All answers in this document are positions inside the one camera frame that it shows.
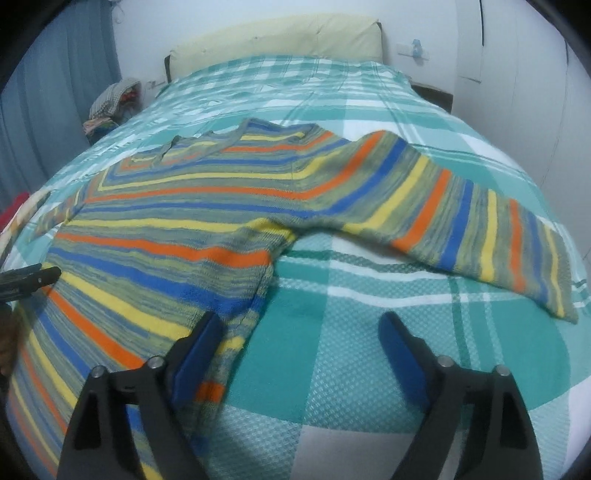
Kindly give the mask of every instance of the curtain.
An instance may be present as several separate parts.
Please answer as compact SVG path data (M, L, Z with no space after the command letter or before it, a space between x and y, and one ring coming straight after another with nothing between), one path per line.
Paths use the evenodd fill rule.
M111 4L74 0L42 30L0 95L0 211L89 147L82 123L120 79Z

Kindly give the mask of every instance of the bedspread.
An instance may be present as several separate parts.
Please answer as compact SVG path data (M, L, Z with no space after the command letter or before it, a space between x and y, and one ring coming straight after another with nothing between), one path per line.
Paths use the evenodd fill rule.
M200 451L208 452L212 478L389 477L421 420L404 402L377 339L379 316L389 309L436 354L463 367L509 366L530 411L544 476L559 478L591 423L591 311L580 255L532 180L462 121L419 98L400 72L377 63L295 57L253 57L195 72L54 176L46 185L54 192L40 213L125 157L175 135L227 131L248 116L280 125L318 123L353 141L389 130L440 166L516 199L563 237L579 323L555 320L518 294L431 271L338 234L305 236L276 262L267 308L233 373L208 448ZM29 242L38 218L5 268L45 257L57 229ZM69 344L71 328L43 318L31 325L11 380L9 420L42 479L55 475L63 441L62 434L48 434L47 425L65 432L78 393L72 385L81 386L85 376L71 378L66 364L80 359L88 371L112 365L106 355ZM178 413L188 433L197 424L193 415ZM130 418L144 470L158 478L133 409ZM460 440L461 433L447 478Z

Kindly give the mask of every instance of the headboard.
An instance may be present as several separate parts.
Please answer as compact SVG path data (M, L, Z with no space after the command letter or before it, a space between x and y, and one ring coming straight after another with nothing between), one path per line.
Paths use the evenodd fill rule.
M164 68L170 83L217 63L264 54L381 63L381 24L361 15L317 14L234 25L177 46Z

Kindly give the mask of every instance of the metal screw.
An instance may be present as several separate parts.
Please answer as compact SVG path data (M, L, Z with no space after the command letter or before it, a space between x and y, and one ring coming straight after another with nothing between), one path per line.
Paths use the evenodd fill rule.
M439 355L437 357L437 363L445 368L453 367L455 364L453 358L447 355Z
M148 360L148 367L153 370L164 366L164 358L159 355L153 356L150 360Z
M511 370L509 370L505 365L497 365L495 370L502 377L508 377L511 375Z
M105 373L107 373L107 369L106 369L106 367L103 367L102 365L97 365L90 372L90 374L92 375L93 378L100 378Z

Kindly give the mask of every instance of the red cloth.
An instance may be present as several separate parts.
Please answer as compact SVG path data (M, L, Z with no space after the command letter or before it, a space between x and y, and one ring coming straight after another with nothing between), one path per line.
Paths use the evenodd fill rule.
M4 230L4 227L8 225L8 222L12 220L12 217L16 214L20 206L27 201L29 198L28 193L21 193L10 207L8 207L2 214L0 214L0 232Z

